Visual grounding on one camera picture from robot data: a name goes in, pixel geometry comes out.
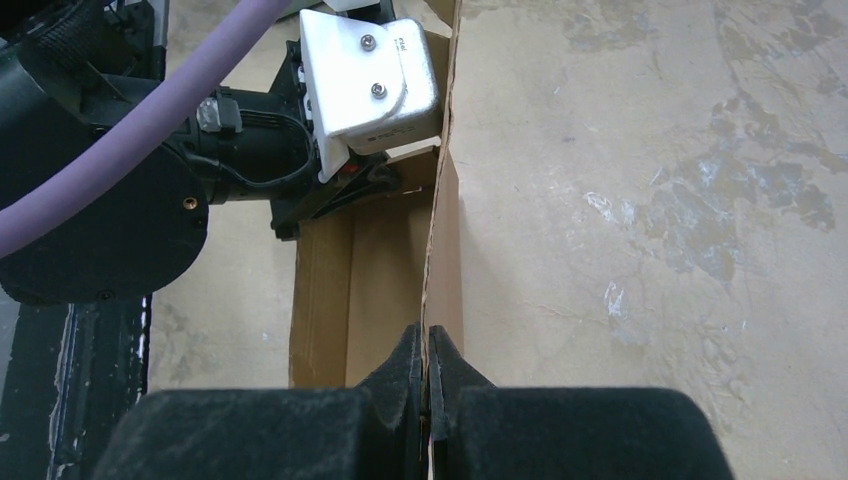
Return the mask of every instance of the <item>black metal frame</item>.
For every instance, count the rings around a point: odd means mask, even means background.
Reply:
[[[150,298],[22,305],[2,401],[0,478],[90,478],[147,392]]]

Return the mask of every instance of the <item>cardboard flap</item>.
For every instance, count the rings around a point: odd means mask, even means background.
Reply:
[[[459,178],[450,155],[450,136],[453,127],[453,83],[456,75],[456,51],[459,42],[461,0],[433,3],[453,4],[451,18],[454,22],[447,74],[447,98],[442,125],[442,147],[436,171],[434,205],[427,242],[427,260],[424,264],[424,296],[421,302],[422,331],[433,325],[442,325],[460,352],[464,351],[462,325],[462,266],[460,264],[459,238]],[[426,356],[427,335],[422,335]]]
[[[353,244],[350,212],[301,225],[289,337],[289,385],[345,382]]]
[[[447,26],[454,28],[454,12],[456,11],[457,2],[456,0],[424,0],[427,2],[427,5],[430,5],[430,8],[433,9],[433,12],[436,13],[436,16],[439,17],[439,20],[445,22]]]
[[[420,321],[421,278],[433,190],[356,208],[347,324],[348,386],[388,358],[409,325]]]

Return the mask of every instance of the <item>cardboard edge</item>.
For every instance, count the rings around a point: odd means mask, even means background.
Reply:
[[[356,208],[345,385],[358,384],[420,322],[433,187]]]
[[[455,24],[458,23],[459,15],[457,10],[457,5],[460,3],[457,0],[424,0],[430,8],[433,9],[433,13],[439,17],[439,20],[445,22],[445,24],[451,27],[454,32],[458,29]]]
[[[453,8],[451,11],[451,22],[446,22],[452,27],[450,50],[448,53],[450,61],[448,64],[446,100],[441,134],[442,147],[440,148],[439,160],[436,167],[433,210],[427,241],[427,258],[424,263],[424,285],[422,289],[420,317],[421,328],[422,332],[427,332],[427,328],[434,324],[443,325],[456,344],[457,349],[460,353],[463,353],[464,328],[462,324],[462,265],[459,238],[459,178],[450,155],[450,140],[453,130],[453,86],[456,77],[456,53],[460,36],[462,0],[428,0],[428,4],[433,7],[434,11],[436,11],[434,4],[439,4],[442,8],[450,4]],[[441,262],[434,262],[436,255],[441,259]],[[430,295],[431,288],[433,288],[431,279],[434,276],[438,276],[442,282],[442,285],[439,285],[438,288],[440,288],[440,294],[444,297],[439,299],[436,305],[433,305],[433,299]],[[447,285],[445,281],[450,280],[455,280],[455,282],[450,282],[451,284]],[[424,365],[428,365],[426,358],[428,335],[422,334],[421,337],[422,355],[425,359]]]

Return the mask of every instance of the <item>hex bolt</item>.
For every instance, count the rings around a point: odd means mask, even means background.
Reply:
[[[362,46],[363,50],[370,52],[377,48],[377,39],[374,38],[373,35],[363,35],[362,38],[359,39],[359,44]]]
[[[374,95],[374,98],[384,98],[386,93],[388,92],[382,83],[371,85],[371,95]]]

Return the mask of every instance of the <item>white bracket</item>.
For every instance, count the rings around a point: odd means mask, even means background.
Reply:
[[[395,39],[380,25],[303,10],[300,32],[313,133],[321,153],[318,179],[326,183],[350,158],[341,137],[391,117],[403,104],[406,81]],[[373,46],[363,41],[368,35]]]

